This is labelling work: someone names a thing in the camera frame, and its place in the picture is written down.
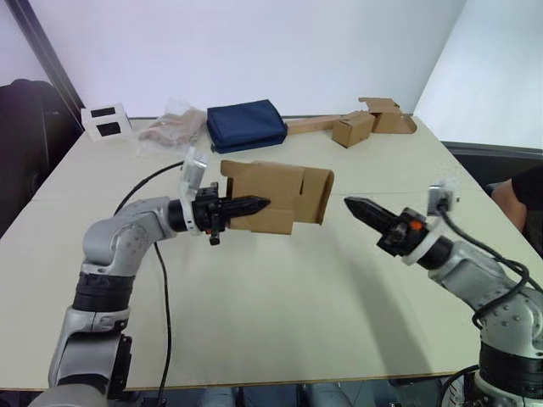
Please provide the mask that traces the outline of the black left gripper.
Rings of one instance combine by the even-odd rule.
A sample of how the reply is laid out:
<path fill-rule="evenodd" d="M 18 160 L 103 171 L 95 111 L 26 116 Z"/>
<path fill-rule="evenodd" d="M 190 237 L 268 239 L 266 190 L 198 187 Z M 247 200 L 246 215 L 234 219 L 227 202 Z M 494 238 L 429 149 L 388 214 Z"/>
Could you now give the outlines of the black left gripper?
<path fill-rule="evenodd" d="M 210 245 L 216 246 L 230 219 L 254 215 L 270 203 L 268 198 L 257 196 L 221 198 L 218 183 L 212 182 L 198 190 L 193 201 L 193 217 L 198 229 L 209 236 Z"/>

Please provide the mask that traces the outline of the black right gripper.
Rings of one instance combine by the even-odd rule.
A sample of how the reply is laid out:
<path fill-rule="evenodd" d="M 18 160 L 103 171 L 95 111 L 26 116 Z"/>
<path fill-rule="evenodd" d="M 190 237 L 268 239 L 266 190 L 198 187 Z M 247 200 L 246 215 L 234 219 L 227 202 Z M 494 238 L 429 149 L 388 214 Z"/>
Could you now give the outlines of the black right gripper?
<path fill-rule="evenodd" d="M 387 254 L 406 256 L 426 237 L 426 217 L 404 208 L 397 216 L 368 198 L 344 198 L 348 210 L 359 221 L 382 234 L 377 246 Z"/>

